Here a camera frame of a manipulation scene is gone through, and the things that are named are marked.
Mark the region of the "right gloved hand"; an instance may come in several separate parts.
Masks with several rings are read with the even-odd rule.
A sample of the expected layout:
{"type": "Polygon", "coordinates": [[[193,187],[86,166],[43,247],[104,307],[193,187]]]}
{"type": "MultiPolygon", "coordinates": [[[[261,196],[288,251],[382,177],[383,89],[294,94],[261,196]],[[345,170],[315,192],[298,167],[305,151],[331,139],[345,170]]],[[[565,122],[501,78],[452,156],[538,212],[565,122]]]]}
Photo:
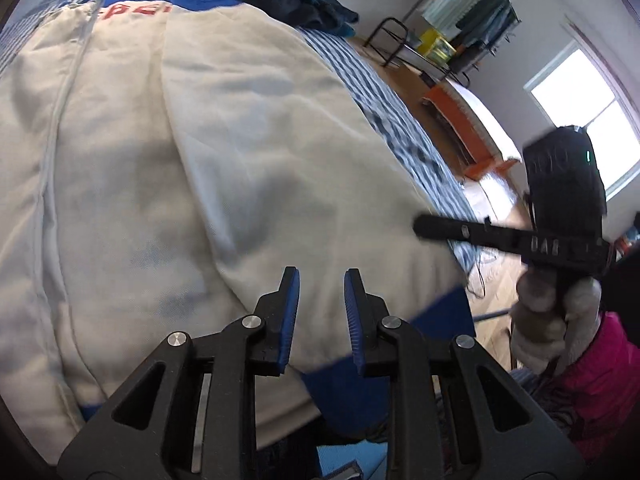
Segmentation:
{"type": "Polygon", "coordinates": [[[556,274],[527,269],[516,283],[518,301],[511,308],[512,356],[534,374],[561,375],[576,363],[601,324],[601,285],[585,278],[563,297],[556,274]]]}

